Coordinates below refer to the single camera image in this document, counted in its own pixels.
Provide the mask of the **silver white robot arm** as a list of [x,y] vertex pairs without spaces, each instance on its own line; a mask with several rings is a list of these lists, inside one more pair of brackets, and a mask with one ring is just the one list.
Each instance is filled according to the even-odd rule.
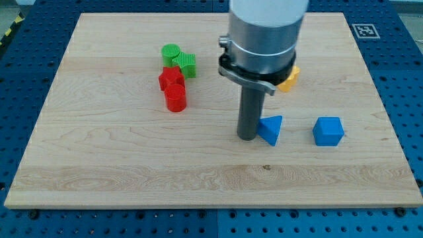
[[231,0],[226,52],[238,67],[274,73],[294,57],[308,0]]

